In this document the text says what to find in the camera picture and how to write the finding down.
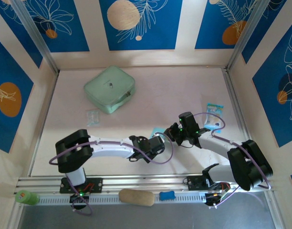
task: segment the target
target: blue plastic block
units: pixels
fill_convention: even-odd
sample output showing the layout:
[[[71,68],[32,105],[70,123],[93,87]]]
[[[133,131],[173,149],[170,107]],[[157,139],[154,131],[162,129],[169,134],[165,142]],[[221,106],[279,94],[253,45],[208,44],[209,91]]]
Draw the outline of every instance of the blue plastic block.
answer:
[[[170,192],[160,192],[160,200],[168,200],[168,199],[175,199],[175,192],[170,191]]]

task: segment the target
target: gray floor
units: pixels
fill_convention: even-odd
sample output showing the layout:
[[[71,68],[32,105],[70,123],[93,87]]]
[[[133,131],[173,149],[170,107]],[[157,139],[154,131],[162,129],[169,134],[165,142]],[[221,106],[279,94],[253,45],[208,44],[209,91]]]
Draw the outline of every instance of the gray floor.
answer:
[[[262,192],[236,193],[218,209],[205,204],[92,205],[91,217],[70,206],[24,207],[20,229],[271,229],[275,228]]]

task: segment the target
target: mint green pouch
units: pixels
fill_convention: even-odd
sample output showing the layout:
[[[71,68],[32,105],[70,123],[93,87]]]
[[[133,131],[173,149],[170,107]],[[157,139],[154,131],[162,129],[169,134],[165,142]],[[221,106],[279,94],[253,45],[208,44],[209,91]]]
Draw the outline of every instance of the mint green pouch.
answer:
[[[88,99],[101,111],[111,114],[128,102],[135,90],[135,80],[118,67],[106,68],[84,86]]]

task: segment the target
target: orange circle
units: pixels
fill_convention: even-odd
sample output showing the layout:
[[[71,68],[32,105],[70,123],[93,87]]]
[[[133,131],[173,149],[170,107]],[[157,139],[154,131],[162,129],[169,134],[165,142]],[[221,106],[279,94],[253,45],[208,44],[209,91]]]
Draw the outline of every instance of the orange circle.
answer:
[[[247,22],[239,21],[233,25],[230,25],[222,35],[222,42],[226,45],[234,45],[237,43],[243,29],[245,28]]]
[[[277,98],[280,104],[285,104],[287,102],[287,93],[285,91],[280,91]]]
[[[55,30],[51,30],[51,29],[48,29],[46,32],[45,32],[46,36],[48,36],[49,38],[51,39],[55,39],[57,38],[58,34],[56,33]]]
[[[14,83],[2,83],[0,86],[0,110],[8,117],[18,115],[22,104],[20,89]]]

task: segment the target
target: purple cable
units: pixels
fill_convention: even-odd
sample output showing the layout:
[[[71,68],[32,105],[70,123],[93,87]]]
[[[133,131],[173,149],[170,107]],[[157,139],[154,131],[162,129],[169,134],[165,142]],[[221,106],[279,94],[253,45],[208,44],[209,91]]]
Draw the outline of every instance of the purple cable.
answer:
[[[184,148],[187,148],[187,149],[190,149],[192,147],[194,147],[194,145],[191,145],[191,146],[183,146],[183,145],[180,145],[181,147],[184,147]]]
[[[88,203],[88,201],[86,201],[82,196],[80,196],[79,192],[77,191],[77,189],[75,189],[75,187],[73,186],[73,184],[71,183],[70,179],[68,177],[66,177],[71,188],[73,189],[73,191],[76,193],[76,195],[88,206],[88,208],[90,209],[90,213],[84,213],[81,211],[78,211],[74,208],[74,201],[72,202],[72,209],[73,212],[78,213],[79,215],[83,215],[83,216],[91,216],[93,214],[93,210],[91,208],[91,205]]]
[[[160,133],[160,132],[155,132],[155,134],[159,134],[159,135],[163,135],[164,137],[167,138],[167,140],[170,142],[171,144],[171,155],[170,155],[170,158],[165,161],[165,162],[156,162],[152,159],[150,159],[142,150],[140,150],[139,148],[136,148],[135,146],[132,146],[130,144],[127,144],[127,143],[121,143],[121,142],[116,142],[116,141],[93,141],[93,142],[86,142],[86,143],[82,143],[82,144],[79,144],[79,145],[76,145],[76,146],[73,146],[71,148],[68,148],[66,150],[64,150],[62,153],[54,156],[50,161],[49,161],[49,164],[50,165],[55,165],[57,166],[58,163],[55,163],[53,162],[54,160],[60,158],[61,156],[69,153],[70,151],[74,150],[74,149],[77,149],[78,147],[83,147],[83,146],[87,146],[87,145],[97,145],[97,144],[111,144],[111,145],[118,145],[118,146],[127,146],[129,148],[132,148],[132,149],[135,149],[136,151],[138,151],[139,153],[141,153],[147,160],[149,160],[150,162],[154,163],[154,164],[157,164],[157,165],[163,165],[163,164],[166,164],[167,162],[169,162],[171,160],[171,158],[173,157],[173,154],[174,154],[174,146],[173,146],[173,143],[171,141],[171,139],[164,133]]]
[[[217,208],[220,204],[222,204],[224,201],[226,201],[227,199],[229,199],[231,196],[234,195],[234,193],[237,191],[237,189],[239,189],[239,185],[237,186],[236,189],[234,189],[234,191],[228,195],[223,201],[219,202],[218,204],[216,204],[215,206],[210,206],[209,208]]]
[[[242,192],[242,193],[245,193],[245,194],[248,194],[248,195],[250,195],[250,196],[253,196],[254,198],[256,198],[256,199],[260,202],[260,204],[261,204],[263,207],[265,207],[265,205],[264,205],[263,201],[261,200],[261,198],[259,198],[259,197],[256,196],[255,194],[253,194],[253,193],[251,193],[251,192]]]
[[[202,112],[202,113],[194,114],[194,116],[204,115],[204,114],[215,116],[218,119],[220,119],[222,121],[222,123],[223,123],[223,127],[218,128],[218,129],[215,129],[215,130],[212,130],[212,132],[211,132],[212,137],[214,137],[216,139],[219,139],[221,141],[230,143],[231,145],[234,145],[234,146],[238,147],[239,149],[241,149],[247,155],[247,157],[250,159],[250,161],[255,165],[255,167],[257,168],[257,170],[259,171],[259,173],[261,174],[262,178],[264,179],[264,181],[267,184],[267,187],[266,186],[263,186],[263,185],[258,185],[258,186],[259,187],[262,187],[262,188],[265,188],[265,189],[271,189],[271,185],[269,184],[269,181],[266,178],[264,172],[261,170],[261,168],[259,167],[259,165],[256,163],[256,161],[252,158],[252,156],[248,153],[247,150],[245,150],[242,146],[238,145],[237,143],[235,143],[233,141],[230,141],[230,140],[228,140],[226,138],[223,138],[223,137],[214,135],[214,132],[215,131],[222,130],[224,127],[226,127],[226,122],[221,117],[219,117],[218,115],[215,115],[215,114],[212,114],[212,113],[207,113],[207,112]]]
[[[130,144],[127,144],[127,143],[121,143],[121,142],[116,142],[116,141],[93,141],[93,142],[86,142],[86,143],[82,143],[82,144],[79,144],[79,145],[76,145],[76,146],[73,146],[69,149],[66,149],[64,150],[63,152],[59,153],[58,155],[54,156],[50,161],[49,161],[49,164],[50,165],[55,165],[57,166],[58,163],[55,163],[53,162],[54,160],[60,158],[61,156],[69,153],[70,151],[74,150],[74,149],[77,149],[78,147],[83,147],[83,146],[87,146],[87,145],[97,145],[99,143],[104,143],[104,144],[111,144],[111,145],[118,145],[118,146],[127,146],[129,148],[132,148],[132,149],[135,149],[137,150],[139,153],[141,153],[146,159],[148,159],[149,161],[151,161],[152,163],[154,164],[157,164],[157,165],[163,165],[163,164],[166,164],[167,162],[169,162],[171,160],[171,158],[173,157],[173,154],[174,154],[174,146],[173,146],[173,143],[171,141],[171,139],[164,133],[160,133],[160,132],[155,132],[155,134],[159,134],[159,135],[163,135],[164,137],[166,137],[168,139],[168,141],[170,142],[171,144],[171,155],[170,155],[170,158],[165,161],[165,162],[156,162],[152,159],[150,159],[142,150],[140,150],[139,148],[136,148],[135,146],[132,146]],[[69,180],[68,177],[66,177],[72,190],[76,193],[76,195],[88,206],[88,208],[90,209],[90,213],[84,213],[84,212],[80,212],[80,211],[77,211],[75,208],[74,208],[74,201],[72,203],[72,209],[74,212],[80,214],[80,215],[84,215],[84,216],[90,216],[93,214],[93,211],[92,211],[92,208],[90,206],[90,204],[83,198],[80,196],[80,193],[77,191],[77,189],[75,189],[74,185],[71,183],[71,181]]]

